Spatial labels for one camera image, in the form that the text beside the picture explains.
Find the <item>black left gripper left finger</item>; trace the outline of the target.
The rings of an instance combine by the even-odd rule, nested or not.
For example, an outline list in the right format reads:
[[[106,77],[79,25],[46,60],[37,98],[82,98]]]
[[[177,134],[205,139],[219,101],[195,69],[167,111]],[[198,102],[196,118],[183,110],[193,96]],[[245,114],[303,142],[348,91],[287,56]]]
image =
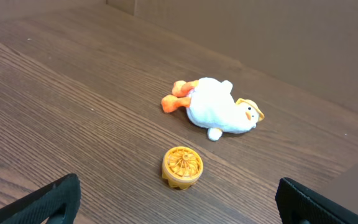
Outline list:
[[[80,180],[68,174],[1,208],[0,224],[73,224],[80,202]]]

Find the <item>white plush duck toy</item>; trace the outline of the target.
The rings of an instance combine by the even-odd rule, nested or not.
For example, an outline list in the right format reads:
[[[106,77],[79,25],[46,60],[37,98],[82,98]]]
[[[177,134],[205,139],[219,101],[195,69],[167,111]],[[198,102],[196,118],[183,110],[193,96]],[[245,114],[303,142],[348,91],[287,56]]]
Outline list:
[[[234,100],[232,88],[230,81],[210,77],[179,80],[173,84],[172,93],[162,98],[162,109],[165,113],[186,109],[188,119],[205,128],[211,141],[218,141],[224,133],[243,134],[254,129],[265,116],[254,101]]]

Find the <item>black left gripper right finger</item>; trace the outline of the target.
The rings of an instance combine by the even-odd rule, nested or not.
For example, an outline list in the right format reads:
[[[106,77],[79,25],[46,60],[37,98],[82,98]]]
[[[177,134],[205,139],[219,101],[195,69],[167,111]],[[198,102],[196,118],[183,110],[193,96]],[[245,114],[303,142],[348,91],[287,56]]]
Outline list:
[[[332,200],[284,177],[275,201],[283,224],[358,224],[358,215]]]

